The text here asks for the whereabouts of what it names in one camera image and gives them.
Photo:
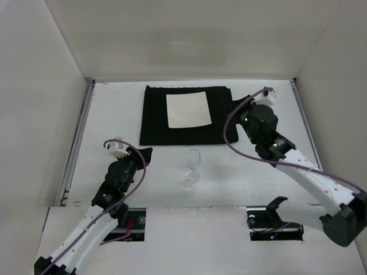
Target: white square sheet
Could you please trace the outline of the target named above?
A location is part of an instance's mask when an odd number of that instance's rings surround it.
[[[212,123],[205,92],[167,95],[169,128],[191,128]]]

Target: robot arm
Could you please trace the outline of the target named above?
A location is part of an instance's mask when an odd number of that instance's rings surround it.
[[[149,165],[153,149],[139,150]],[[34,264],[34,275],[77,275],[90,255],[117,227],[125,224],[128,206],[119,201],[125,196],[136,171],[143,169],[140,156],[130,147],[115,150],[118,161],[110,164],[105,181],[100,186],[83,219],[69,237],[47,259],[40,257]]]
[[[278,118],[269,107],[274,103],[275,92],[271,88],[264,88],[256,94],[260,93],[261,98],[257,100],[253,99],[254,96],[247,96],[234,101],[230,111],[234,107],[235,110],[228,120],[234,118],[244,128],[264,162],[293,178],[320,203],[307,205],[278,197],[266,207],[270,218],[278,224],[295,222],[314,227],[322,230],[338,245],[348,246],[367,225],[367,193],[362,191],[356,194],[328,176],[318,174],[318,171],[323,172],[276,131]]]

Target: glass base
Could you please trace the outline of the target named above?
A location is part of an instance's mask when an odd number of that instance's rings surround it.
[[[189,170],[185,173],[185,180],[190,184],[195,184],[200,180],[200,174],[197,170]]]

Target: black mat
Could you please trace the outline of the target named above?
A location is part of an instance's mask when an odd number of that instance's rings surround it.
[[[206,92],[212,124],[194,128],[169,128],[166,95],[198,92]],[[231,90],[227,87],[152,88],[147,86],[144,96],[140,145],[224,144],[222,133],[227,119],[225,104],[231,101]],[[227,138],[230,143],[239,140],[234,123],[228,126]]]

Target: table surface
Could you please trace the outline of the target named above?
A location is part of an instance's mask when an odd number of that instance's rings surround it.
[[[234,100],[273,87],[279,118],[278,131],[288,137],[315,163],[315,156],[288,80],[195,80],[164,82],[97,83],[73,175],[67,206],[89,205],[104,180],[108,165],[114,161],[102,143],[110,138],[138,145],[145,87],[226,86]],[[235,147],[256,156],[245,132],[237,126],[239,142]],[[190,148],[201,152],[200,181],[188,186],[185,156]],[[243,158],[227,146],[153,147],[146,179],[127,200],[130,207],[205,207],[264,205],[277,196],[298,202],[317,201],[287,175],[268,164]],[[139,179],[141,171],[136,173]]]
[[[51,208],[38,257],[54,251],[86,207]],[[365,275],[355,243],[332,243],[305,227],[304,241],[252,242],[244,207],[151,207],[144,242],[101,246],[78,275]]]

